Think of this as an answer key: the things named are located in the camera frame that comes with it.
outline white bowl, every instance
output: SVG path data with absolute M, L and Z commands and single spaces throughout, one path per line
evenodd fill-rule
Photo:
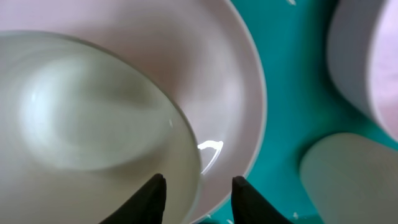
M 62 35 L 5 32 L 0 49 L 1 223 L 99 223 L 156 173 L 163 223 L 188 222 L 197 143 L 149 79 Z
M 328 36 L 337 89 L 398 141 L 398 1 L 340 1 Z
M 0 30 L 73 35 L 151 77 L 187 116 L 201 149 L 203 188 L 192 220 L 224 202 L 246 175 L 266 121 L 264 74 L 252 38 L 228 0 L 10 0 Z

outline white cup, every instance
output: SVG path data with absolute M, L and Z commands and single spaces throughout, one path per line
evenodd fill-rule
M 326 224 L 398 223 L 398 152 L 334 134 L 304 156 L 300 178 Z
M 337 89 L 398 141 L 398 1 L 340 1 L 328 36 Z

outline white container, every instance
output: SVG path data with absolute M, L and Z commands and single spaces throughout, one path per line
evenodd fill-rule
M 398 152 L 334 134 L 305 155 L 300 177 L 326 224 L 398 223 Z
M 230 0 L 12 0 L 0 30 L 43 30 L 100 45 L 173 99 L 198 140 L 203 187 L 191 222 L 227 201 L 262 145 L 266 82 L 248 28 Z
M 328 37 L 337 89 L 398 141 L 398 1 L 340 1 Z
M 163 223 L 187 223 L 200 155 L 180 110 L 145 76 L 63 35 L 0 35 L 0 223 L 99 223 L 154 174 Z

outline teal surface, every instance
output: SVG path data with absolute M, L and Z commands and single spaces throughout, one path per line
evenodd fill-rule
M 233 0 L 257 45 L 268 94 L 267 128 L 248 181 L 287 218 L 317 212 L 299 179 L 305 151 L 329 134 L 352 132 L 398 148 L 336 92 L 325 40 L 336 0 Z M 212 219 L 233 220 L 230 202 Z

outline black prong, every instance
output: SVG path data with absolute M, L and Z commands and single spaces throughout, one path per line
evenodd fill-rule
M 235 224 L 291 224 L 244 177 L 232 179 Z
M 155 174 L 101 224 L 161 224 L 166 204 L 166 180 Z

